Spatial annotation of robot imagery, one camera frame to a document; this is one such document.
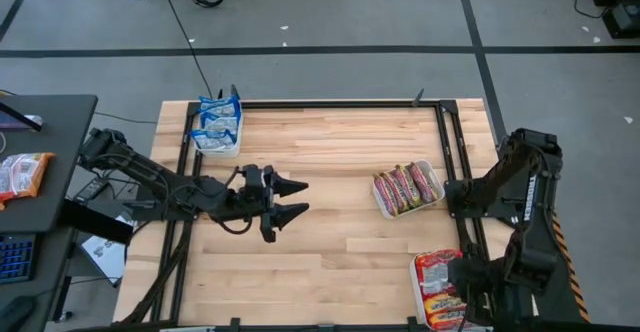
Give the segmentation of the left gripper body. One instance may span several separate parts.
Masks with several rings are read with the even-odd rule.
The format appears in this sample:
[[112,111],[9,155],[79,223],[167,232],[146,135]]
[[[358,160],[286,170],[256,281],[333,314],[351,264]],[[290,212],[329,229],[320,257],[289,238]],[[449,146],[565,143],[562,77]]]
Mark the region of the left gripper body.
[[271,182],[274,173],[271,165],[259,168],[255,164],[240,169],[244,185],[237,190],[229,189],[227,196],[227,220],[253,218],[264,213],[271,205]]

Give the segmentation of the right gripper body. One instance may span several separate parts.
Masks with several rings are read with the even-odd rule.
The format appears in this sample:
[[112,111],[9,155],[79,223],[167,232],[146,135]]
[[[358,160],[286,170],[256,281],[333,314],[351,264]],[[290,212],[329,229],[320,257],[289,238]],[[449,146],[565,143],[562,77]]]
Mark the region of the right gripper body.
[[448,280],[466,304],[466,322],[507,322],[504,305],[505,258],[485,261],[455,258],[448,263]]

